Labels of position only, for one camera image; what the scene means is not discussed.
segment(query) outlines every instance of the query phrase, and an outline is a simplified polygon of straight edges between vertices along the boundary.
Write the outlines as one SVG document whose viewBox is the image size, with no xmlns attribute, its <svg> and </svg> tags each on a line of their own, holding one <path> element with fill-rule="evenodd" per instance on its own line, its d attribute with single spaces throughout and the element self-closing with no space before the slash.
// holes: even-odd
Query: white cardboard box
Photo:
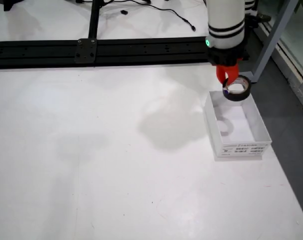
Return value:
<svg viewBox="0 0 303 240">
<path fill-rule="evenodd" d="M 218 157 L 261 156 L 272 143 L 252 95 L 234 102 L 210 91 L 204 112 Z"/>
</svg>

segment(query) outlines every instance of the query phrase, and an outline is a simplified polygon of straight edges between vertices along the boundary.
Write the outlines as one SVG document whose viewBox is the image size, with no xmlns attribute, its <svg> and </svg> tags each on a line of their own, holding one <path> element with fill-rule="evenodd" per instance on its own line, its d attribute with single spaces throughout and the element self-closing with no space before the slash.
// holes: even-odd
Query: black metal bracket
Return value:
<svg viewBox="0 0 303 240">
<path fill-rule="evenodd" d="M 92 2 L 88 38 L 0 42 L 0 69 L 208 62 L 209 56 L 204 36 L 97 40 L 99 11 L 104 4 L 103 0 Z"/>
<path fill-rule="evenodd" d="M 95 38 L 81 38 L 77 41 L 75 63 L 93 64 L 96 59 L 97 40 Z"/>
</svg>

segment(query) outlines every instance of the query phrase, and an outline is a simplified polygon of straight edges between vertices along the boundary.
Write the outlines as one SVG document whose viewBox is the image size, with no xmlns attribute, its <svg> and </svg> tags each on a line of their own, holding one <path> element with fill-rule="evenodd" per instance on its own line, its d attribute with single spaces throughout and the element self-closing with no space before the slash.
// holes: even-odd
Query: roll of tape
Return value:
<svg viewBox="0 0 303 240">
<path fill-rule="evenodd" d="M 228 86 L 227 81 L 228 78 L 222 84 L 222 93 L 228 100 L 233 102 L 243 101 L 251 94 L 252 83 L 247 77 L 239 75 L 238 78 Z M 234 84 L 242 85 L 243 91 L 231 90 L 230 87 Z"/>
</svg>

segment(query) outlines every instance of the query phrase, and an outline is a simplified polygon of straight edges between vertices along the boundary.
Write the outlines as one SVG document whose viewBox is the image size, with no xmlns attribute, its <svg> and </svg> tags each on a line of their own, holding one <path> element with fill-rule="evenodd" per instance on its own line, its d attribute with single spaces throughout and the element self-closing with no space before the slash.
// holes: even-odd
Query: gray floor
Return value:
<svg viewBox="0 0 303 240">
<path fill-rule="evenodd" d="M 257 58 L 262 44 L 253 35 L 247 51 Z M 303 210 L 303 107 L 272 59 L 252 95 L 272 138 L 272 147 Z"/>
</svg>

